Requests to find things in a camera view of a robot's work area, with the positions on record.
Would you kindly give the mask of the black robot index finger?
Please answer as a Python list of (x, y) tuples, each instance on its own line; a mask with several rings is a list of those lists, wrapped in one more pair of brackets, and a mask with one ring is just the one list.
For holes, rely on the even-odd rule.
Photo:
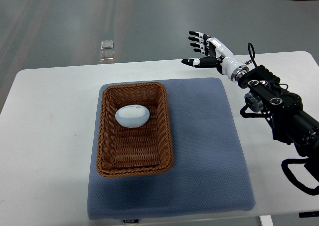
[(205, 50), (205, 49), (194, 48), (193, 51), (194, 52), (199, 52), (199, 53), (201, 53), (203, 55), (208, 55), (208, 51)]

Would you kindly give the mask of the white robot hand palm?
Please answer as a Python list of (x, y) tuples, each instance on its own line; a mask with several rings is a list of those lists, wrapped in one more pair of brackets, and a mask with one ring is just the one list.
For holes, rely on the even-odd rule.
[(246, 65), (234, 57), (234, 54), (217, 38), (203, 35), (205, 55), (220, 59), (220, 70), (222, 75), (228, 78), (240, 78), (246, 73)]

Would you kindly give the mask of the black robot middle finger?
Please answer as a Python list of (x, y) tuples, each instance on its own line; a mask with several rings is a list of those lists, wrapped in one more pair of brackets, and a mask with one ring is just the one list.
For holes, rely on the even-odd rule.
[(205, 45), (205, 44), (202, 44), (202, 43), (194, 43), (194, 42), (191, 42), (190, 45), (191, 45), (192, 47), (199, 48), (199, 49), (205, 49), (205, 48), (206, 48), (206, 45)]

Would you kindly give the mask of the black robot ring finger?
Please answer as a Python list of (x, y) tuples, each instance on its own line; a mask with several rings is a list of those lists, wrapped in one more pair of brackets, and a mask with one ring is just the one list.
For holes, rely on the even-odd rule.
[(205, 40), (201, 37), (196, 37), (196, 36), (189, 36), (188, 39), (190, 41), (195, 41), (195, 42), (198, 42), (198, 43), (205, 43)]

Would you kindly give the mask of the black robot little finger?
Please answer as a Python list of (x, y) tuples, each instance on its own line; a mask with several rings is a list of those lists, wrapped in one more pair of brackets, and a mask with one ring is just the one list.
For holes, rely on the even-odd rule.
[(202, 32), (197, 32), (197, 31), (189, 31), (189, 35), (195, 36), (197, 38), (209, 38), (209, 35), (202, 33)]

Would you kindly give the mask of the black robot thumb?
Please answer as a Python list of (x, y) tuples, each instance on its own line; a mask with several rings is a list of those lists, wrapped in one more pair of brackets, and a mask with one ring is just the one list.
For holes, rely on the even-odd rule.
[(195, 59), (182, 59), (182, 64), (195, 68), (217, 68), (221, 66), (222, 61), (216, 57), (203, 57)]

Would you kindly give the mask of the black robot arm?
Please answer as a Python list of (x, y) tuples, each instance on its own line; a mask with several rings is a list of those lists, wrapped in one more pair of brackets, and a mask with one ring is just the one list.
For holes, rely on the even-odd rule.
[(305, 186), (289, 169), (291, 164), (302, 164), (316, 180), (319, 178), (319, 123), (303, 110), (302, 98), (289, 92), (289, 86), (281, 83), (280, 78), (264, 65), (257, 65), (252, 43), (247, 45), (250, 60), (242, 62), (215, 37), (190, 31), (188, 39), (194, 51), (204, 56), (181, 62), (198, 69), (215, 68), (240, 88), (248, 88), (240, 115), (264, 118), (272, 130), (273, 140), (294, 144), (300, 158), (282, 161), (282, 171), (295, 187), (317, 196), (318, 187)]

